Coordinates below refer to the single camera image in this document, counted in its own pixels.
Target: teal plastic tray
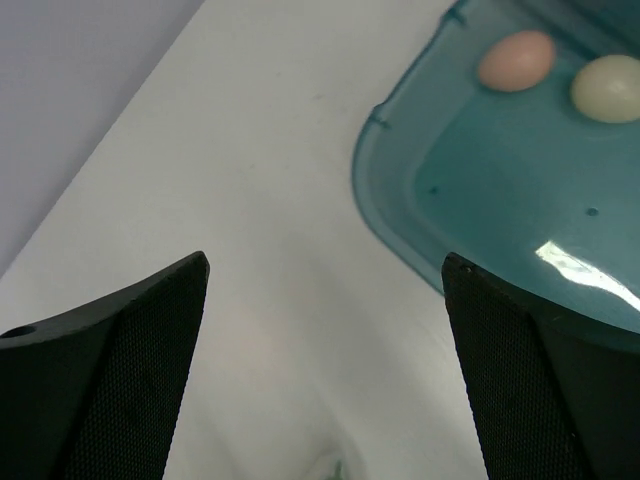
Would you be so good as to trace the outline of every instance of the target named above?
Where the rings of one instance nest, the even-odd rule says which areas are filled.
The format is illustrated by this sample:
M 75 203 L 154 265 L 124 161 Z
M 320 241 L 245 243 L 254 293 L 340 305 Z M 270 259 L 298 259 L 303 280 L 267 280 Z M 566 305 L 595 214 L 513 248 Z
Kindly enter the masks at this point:
M 597 123 L 569 100 L 585 63 L 637 55 L 638 25 L 628 0 L 455 4 L 360 134 L 353 184 L 371 229 L 440 291 L 453 251 L 640 332 L 640 123 Z M 524 29 L 554 37 L 549 77 L 515 94 L 480 86 L 483 54 Z

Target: screw hole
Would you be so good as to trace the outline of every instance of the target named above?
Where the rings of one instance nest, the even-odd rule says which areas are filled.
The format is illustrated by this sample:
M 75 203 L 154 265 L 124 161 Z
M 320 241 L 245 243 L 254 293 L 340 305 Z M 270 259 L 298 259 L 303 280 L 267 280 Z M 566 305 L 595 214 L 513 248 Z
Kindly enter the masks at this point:
M 36 331 L 36 327 L 32 327 L 31 325 L 24 325 L 23 327 L 13 328 L 7 332 L 4 332 L 0 335 L 0 338 L 15 338 L 22 337 L 24 335 L 29 335 Z

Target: white egg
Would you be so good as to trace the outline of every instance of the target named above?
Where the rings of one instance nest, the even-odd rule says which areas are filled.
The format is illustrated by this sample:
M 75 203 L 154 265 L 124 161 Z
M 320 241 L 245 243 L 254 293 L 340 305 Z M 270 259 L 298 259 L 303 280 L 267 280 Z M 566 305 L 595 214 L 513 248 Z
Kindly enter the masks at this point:
M 640 61 L 608 55 L 586 65 L 571 85 L 576 108 L 593 120 L 627 123 L 640 118 Z

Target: gray wall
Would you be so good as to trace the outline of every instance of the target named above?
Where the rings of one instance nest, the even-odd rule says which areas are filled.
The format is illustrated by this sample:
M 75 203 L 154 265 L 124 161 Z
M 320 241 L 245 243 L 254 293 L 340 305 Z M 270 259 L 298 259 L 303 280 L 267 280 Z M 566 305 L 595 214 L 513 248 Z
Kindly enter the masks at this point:
M 0 275 L 201 3 L 0 0 Z

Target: brown egg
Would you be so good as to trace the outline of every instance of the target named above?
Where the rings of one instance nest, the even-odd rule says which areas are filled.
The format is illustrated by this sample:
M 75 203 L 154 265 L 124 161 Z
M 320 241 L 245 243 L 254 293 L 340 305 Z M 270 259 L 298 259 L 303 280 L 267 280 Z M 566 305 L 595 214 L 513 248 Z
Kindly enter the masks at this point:
M 478 65 L 478 80 L 501 92 L 518 92 L 540 83 L 551 71 L 556 53 L 552 38 L 529 30 L 503 38 Z

